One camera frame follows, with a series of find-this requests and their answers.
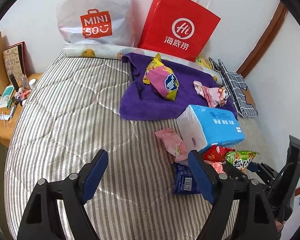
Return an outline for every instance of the metal screw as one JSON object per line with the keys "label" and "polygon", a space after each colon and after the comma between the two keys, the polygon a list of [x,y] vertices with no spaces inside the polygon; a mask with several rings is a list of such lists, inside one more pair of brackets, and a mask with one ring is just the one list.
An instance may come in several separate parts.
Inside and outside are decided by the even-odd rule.
{"label": "metal screw", "polygon": [[69,179],[75,180],[77,177],[78,177],[78,174],[76,174],[76,173],[71,173],[70,176],[69,176]]}
{"label": "metal screw", "polygon": [[39,180],[38,180],[38,184],[39,184],[39,185],[43,185],[45,182],[46,182],[45,179],[39,179]]}
{"label": "metal screw", "polygon": [[258,184],[259,184],[259,181],[256,180],[256,179],[252,179],[252,180],[251,180],[251,183],[252,183],[253,185],[258,185]]}
{"label": "metal screw", "polygon": [[227,178],[228,178],[228,175],[225,174],[225,173],[220,173],[220,174],[219,174],[219,178],[220,178],[220,179],[227,179]]}

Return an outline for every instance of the white circle logo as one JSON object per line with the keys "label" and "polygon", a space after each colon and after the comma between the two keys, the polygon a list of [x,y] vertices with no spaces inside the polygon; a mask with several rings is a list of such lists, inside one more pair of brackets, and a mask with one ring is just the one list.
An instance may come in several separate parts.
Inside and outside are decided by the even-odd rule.
{"label": "white circle logo", "polygon": [[187,40],[194,34],[194,24],[187,18],[179,18],[172,24],[172,33],[181,40]]}

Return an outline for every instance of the clear bottle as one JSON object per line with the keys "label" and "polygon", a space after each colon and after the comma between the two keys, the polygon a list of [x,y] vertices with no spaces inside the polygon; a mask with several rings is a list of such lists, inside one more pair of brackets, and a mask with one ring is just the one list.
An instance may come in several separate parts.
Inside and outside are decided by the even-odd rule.
{"label": "clear bottle", "polygon": [[26,75],[21,75],[20,81],[21,81],[21,86],[24,90],[30,90],[29,81]]}

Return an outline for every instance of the green snack bag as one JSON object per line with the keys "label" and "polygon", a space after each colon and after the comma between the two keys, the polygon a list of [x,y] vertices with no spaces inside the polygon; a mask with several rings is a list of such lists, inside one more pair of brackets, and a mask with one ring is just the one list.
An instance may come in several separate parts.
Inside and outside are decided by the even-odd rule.
{"label": "green snack bag", "polygon": [[257,154],[259,153],[251,151],[228,152],[226,154],[226,161],[243,172]]}

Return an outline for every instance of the dark blue snack bag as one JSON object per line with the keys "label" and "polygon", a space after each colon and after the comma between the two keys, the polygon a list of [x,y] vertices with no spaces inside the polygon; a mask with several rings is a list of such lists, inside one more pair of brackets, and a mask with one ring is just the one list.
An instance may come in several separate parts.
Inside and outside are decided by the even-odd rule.
{"label": "dark blue snack bag", "polygon": [[192,176],[190,168],[180,163],[173,163],[173,165],[176,172],[173,193],[180,195],[200,194],[200,189]]}

